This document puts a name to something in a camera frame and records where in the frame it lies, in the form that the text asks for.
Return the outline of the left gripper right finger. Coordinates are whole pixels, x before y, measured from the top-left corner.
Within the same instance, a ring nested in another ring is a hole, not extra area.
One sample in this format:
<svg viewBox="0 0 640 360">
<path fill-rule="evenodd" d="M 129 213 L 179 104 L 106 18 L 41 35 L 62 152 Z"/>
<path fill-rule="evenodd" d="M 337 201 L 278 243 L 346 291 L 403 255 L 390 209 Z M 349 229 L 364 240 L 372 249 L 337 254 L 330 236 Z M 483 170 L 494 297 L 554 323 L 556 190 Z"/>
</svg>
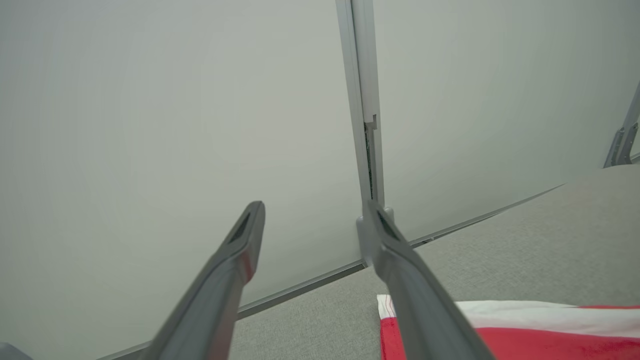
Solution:
<svg viewBox="0 0 640 360">
<path fill-rule="evenodd" d="M 375 273 L 387 286 L 409 360 L 492 360 L 489 347 L 375 200 L 363 207 Z"/>
</svg>

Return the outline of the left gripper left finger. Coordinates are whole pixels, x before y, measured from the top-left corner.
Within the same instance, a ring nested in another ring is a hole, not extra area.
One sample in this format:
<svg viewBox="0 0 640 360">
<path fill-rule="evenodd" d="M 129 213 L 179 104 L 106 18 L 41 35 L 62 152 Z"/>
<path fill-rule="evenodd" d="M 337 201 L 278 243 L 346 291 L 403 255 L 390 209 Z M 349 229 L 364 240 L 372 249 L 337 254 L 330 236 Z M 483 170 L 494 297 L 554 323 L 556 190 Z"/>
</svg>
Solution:
<svg viewBox="0 0 640 360">
<path fill-rule="evenodd" d="M 142 360 L 226 360 L 243 288 L 258 269 L 265 203 L 250 202 L 161 326 Z"/>
</svg>

